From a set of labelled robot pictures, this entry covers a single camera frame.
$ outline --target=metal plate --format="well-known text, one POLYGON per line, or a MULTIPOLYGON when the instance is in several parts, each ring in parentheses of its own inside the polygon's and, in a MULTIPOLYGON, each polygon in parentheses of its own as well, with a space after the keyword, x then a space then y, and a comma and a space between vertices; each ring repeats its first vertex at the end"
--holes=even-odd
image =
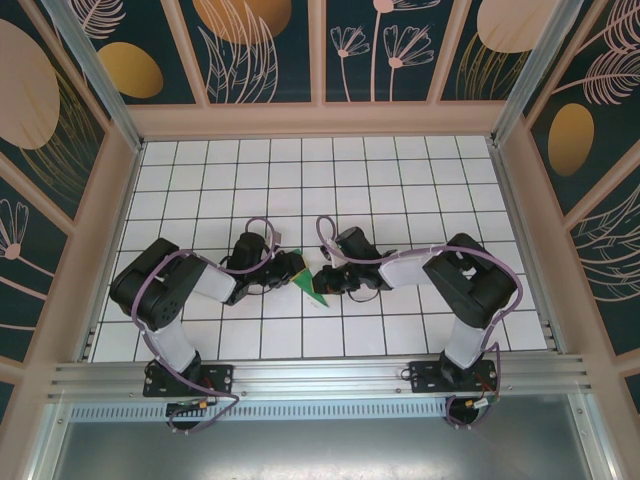
MULTIPOLYGON (((439 368, 439 361, 409 363, 406 377, 411 380, 411 391, 413 393, 482 392, 482 382, 476 375, 469 376, 467 381, 455 388, 437 373, 439 368)), ((497 388, 498 379, 493 360, 480 360, 475 370, 490 388, 493 390, 497 388)))

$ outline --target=wire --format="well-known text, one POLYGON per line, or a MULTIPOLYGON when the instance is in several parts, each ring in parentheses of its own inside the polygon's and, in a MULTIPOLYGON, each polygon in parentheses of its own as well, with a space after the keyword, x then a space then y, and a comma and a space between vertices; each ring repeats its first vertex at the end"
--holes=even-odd
POLYGON ((351 295, 351 292, 348 290, 347 290, 347 295, 349 295, 349 298, 356 303, 367 303, 367 302, 370 302, 371 300, 375 300, 376 298, 378 298, 378 296, 380 295, 380 290, 376 290, 376 294, 371 298, 367 298, 366 300, 356 300, 355 298, 353 298, 353 295, 351 295))

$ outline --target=white tile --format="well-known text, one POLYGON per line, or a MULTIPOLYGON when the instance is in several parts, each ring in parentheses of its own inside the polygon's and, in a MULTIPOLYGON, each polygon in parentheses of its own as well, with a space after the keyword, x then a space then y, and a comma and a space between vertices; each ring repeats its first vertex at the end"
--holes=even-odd
POLYGON ((342 296, 342 310, 344 315, 382 315, 380 296, 377 290, 371 290, 362 285, 356 292, 342 296))
POLYGON ((142 167, 136 192, 153 192, 169 189, 171 167, 142 167))
POLYGON ((409 243, 409 228, 406 215, 374 215, 373 231, 376 244, 409 243))
MULTIPOLYGON (((533 294, 531 292, 531 286, 529 285, 529 280, 525 275, 518 275, 520 282, 522 283, 523 295, 520 304, 516 307, 516 311, 518 310, 535 310, 536 305, 533 301, 533 294)), ((516 301, 516 293, 511 295, 511 299, 507 304, 507 307, 510 307, 513 302, 516 301)))
POLYGON ((367 185, 366 163, 336 162, 336 185, 339 187, 357 187, 367 185))
POLYGON ((267 188, 269 164, 238 165, 236 188, 267 188))
POLYGON ((304 215, 331 215, 336 213, 336 194, 333 188, 309 188, 302 191, 304 215))
POLYGON ((177 142, 150 142, 144 152, 142 165, 173 165, 177 142))
POLYGON ((510 350, 507 334, 504 330, 504 323, 502 322, 499 322, 493 332, 491 332, 489 341, 487 341, 487 348, 490 348, 495 342, 498 342, 498 345, 500 345, 501 352, 508 352, 510 350))
POLYGON ((116 276, 118 276, 118 274, 122 273, 124 271, 125 268, 127 268, 129 265, 131 265, 131 263, 140 256, 142 252, 137 251, 137 252, 120 252, 118 253, 118 261, 116 262, 114 269, 113 269, 113 275, 111 278, 114 278, 116 276))
POLYGON ((400 176, 403 185, 432 185, 433 174, 429 160, 400 160, 400 176))
POLYGON ((204 165, 176 165, 169 190, 201 190, 204 165))
POLYGON ((524 266, 516 242, 485 243, 485 250, 505 262, 514 272, 524 273, 524 266))
POLYGON ((367 162, 369 185, 400 185, 400 170, 397 161, 367 162))
POLYGON ((338 215, 338 234, 351 227, 360 227, 369 242, 373 243, 373 223, 371 215, 338 215))
POLYGON ((300 165, 300 162, 272 163, 269 166, 269 187, 300 187, 302 182, 300 165))
POLYGON ((460 160, 431 160, 436 184, 465 184, 467 180, 460 160))
POLYGON ((182 328, 189 343, 200 353, 202 360, 218 359, 219 320, 182 322, 182 328))
POLYGON ((200 192, 169 192, 164 218, 196 218, 200 192))
POLYGON ((473 211, 467 185, 438 185, 436 191, 443 212, 473 211))
POLYGON ((418 289, 414 286, 394 288, 380 292, 382 296, 382 312, 385 315, 396 313, 420 313, 418 289))
POLYGON ((347 356, 384 355, 382 317, 345 317, 344 347, 347 356))
POLYGON ((204 190, 200 196, 199 218, 230 217, 233 190, 204 190))
POLYGON ((229 219, 198 220, 196 224, 195 248, 228 248, 229 219))
POLYGON ((282 247, 302 246, 302 218, 300 217, 277 217, 271 218, 271 223, 276 231, 282 234, 282 247))
POLYGON ((268 162, 269 140, 240 140, 238 161, 240 163, 268 162))
POLYGON ((500 187, 496 185, 469 185, 476 212, 506 210, 500 187))
POLYGON ((299 162, 302 147, 299 138, 277 138, 271 140, 272 162, 299 162))
POLYGON ((484 137, 456 137, 462 158, 486 158, 489 156, 487 140, 484 137))
POLYGON ((370 194, 373 213, 403 213, 405 211, 402 187, 371 187, 370 194))
POLYGON ((202 188, 234 188, 236 168, 236 165, 207 165, 202 188))
POLYGON ((476 242, 480 243, 480 231, 478 222, 473 213, 443 213, 442 221, 447 234, 447 240, 451 240, 458 233, 466 233, 476 242))
POLYGON ((302 320, 269 319, 262 322, 261 358, 301 358, 302 320))
POLYGON ((398 158, 429 158, 424 137, 396 137, 398 158))
POLYGON ((120 305, 111 299, 107 300, 104 313, 102 315, 103 322, 131 322, 131 316, 126 315, 120 305))
POLYGON ((333 187, 333 162, 310 162, 302 164, 302 186, 333 187))
POLYGON ((207 158, 207 145, 209 142, 178 142, 176 151, 176 165, 187 163, 204 163, 207 158))
POLYGON ((304 317, 340 317, 342 304, 340 295, 325 295, 328 306, 321 304, 309 295, 302 295, 302 313, 304 317))
POLYGON ((160 220, 127 222, 122 250, 146 250, 160 235, 160 220))
POLYGON ((319 162, 333 160, 333 144, 330 138, 303 138, 302 160, 319 162))
POLYGON ((263 295, 247 295, 232 307, 225 305, 222 308, 222 318, 260 319, 262 317, 263 297, 263 295))
POLYGON ((302 353, 305 358, 344 355, 340 317, 303 319, 302 339, 302 353))
POLYGON ((397 158, 393 137, 366 137, 364 148, 367 160, 395 160, 397 158))
POLYGON ((302 214, 302 190, 287 188, 269 191, 269 216, 294 216, 302 214))
POLYGON ((503 322, 512 350, 547 349, 547 342, 536 312, 513 312, 507 315, 503 322))
POLYGON ((103 323, 93 356, 94 362, 132 362, 138 329, 133 322, 103 323))
POLYGON ((515 239, 507 212, 478 212, 476 215, 485 242, 515 239))
MULTIPOLYGON (((320 246, 320 239, 318 238, 318 233, 316 231, 316 218, 317 217, 303 217, 302 218, 302 244, 305 247, 316 247, 320 246)), ((331 228, 329 226, 329 222, 321 223, 322 233, 325 238, 329 238, 331 234, 331 228)))
POLYGON ((193 292, 184 304, 182 318, 184 320, 219 320, 222 318, 222 304, 211 297, 193 292))
POLYGON ((142 335, 138 335, 138 348, 136 349, 136 362, 150 362, 153 360, 153 354, 151 350, 147 348, 147 344, 144 343, 142 335))
POLYGON ((162 218, 167 192, 141 192, 133 195, 129 220, 162 218))
POLYGON ((426 137, 429 158, 460 158, 455 137, 426 137))
POLYGON ((451 313, 451 308, 434 285, 420 285, 419 290, 424 313, 451 313))
POLYGON ((180 248, 191 248, 195 234, 196 221, 193 220, 165 220, 160 228, 160 236, 180 248))
POLYGON ((411 213, 408 218, 412 244, 445 241, 442 218, 439 213, 411 213))
POLYGON ((334 138, 333 154, 336 160, 364 160, 362 137, 334 138))
POLYGON ((491 159, 464 158, 462 165, 469 183, 498 183, 491 159))
POLYGON ((267 214, 267 190, 236 190, 234 217, 259 217, 267 214))
POLYGON ((219 359, 259 358, 260 323, 260 320, 223 320, 219 359))
POLYGON ((407 212, 431 213, 439 212, 436 189, 432 185, 402 187, 407 212))
POLYGON ((338 213, 343 215, 371 213, 367 187, 341 187, 336 189, 336 193, 338 195, 338 213))
POLYGON ((264 294, 263 318, 299 318, 302 316, 302 290, 290 283, 264 294))
POLYGON ((385 316, 384 333, 389 355, 427 353, 422 315, 385 316))
POLYGON ((453 313, 424 315, 429 353, 440 353, 447 346, 449 338, 451 338, 454 318, 453 313))
POLYGON ((237 163, 240 142, 238 140, 216 140, 209 142, 207 163, 237 163))

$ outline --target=metal extrusion bar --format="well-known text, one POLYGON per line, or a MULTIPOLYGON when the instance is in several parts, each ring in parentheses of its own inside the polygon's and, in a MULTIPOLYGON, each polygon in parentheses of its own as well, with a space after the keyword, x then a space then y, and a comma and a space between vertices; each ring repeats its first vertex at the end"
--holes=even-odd
MULTIPOLYGON (((437 355, 377 359, 231 362, 234 393, 251 400, 322 400, 412 397, 400 378, 407 363, 437 355)), ((539 395, 590 390, 582 358, 551 352, 502 355, 502 394, 539 395)), ((143 363, 60 364, 49 399, 55 402, 148 402, 143 363)), ((442 397, 446 394, 425 396, 442 397)))

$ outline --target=dark teal wallpaper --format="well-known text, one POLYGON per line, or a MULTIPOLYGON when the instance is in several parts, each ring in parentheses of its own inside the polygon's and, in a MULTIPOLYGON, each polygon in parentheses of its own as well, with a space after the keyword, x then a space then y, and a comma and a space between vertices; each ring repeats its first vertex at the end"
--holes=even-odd
POLYGON ((604 11, 531 127, 568 213, 640 139, 640 3, 604 11))
POLYGON ((4 413, 7 411, 11 394, 13 393, 13 385, 10 383, 0 382, 0 424, 4 418, 4 413))
POLYGON ((326 100, 426 100, 451 6, 328 0, 326 100))
POLYGON ((0 179, 0 356, 24 360, 66 242, 0 179))
POLYGON ((104 131, 18 2, 0 6, 0 152, 75 218, 104 131))
POLYGON ((640 348, 640 167, 571 236, 616 355, 640 348))
POLYGON ((506 100, 556 0, 473 0, 441 100, 506 100))
POLYGON ((307 0, 180 0, 211 103, 311 101, 307 0))
POLYGON ((69 5, 126 104, 195 103, 159 0, 69 0, 69 5))

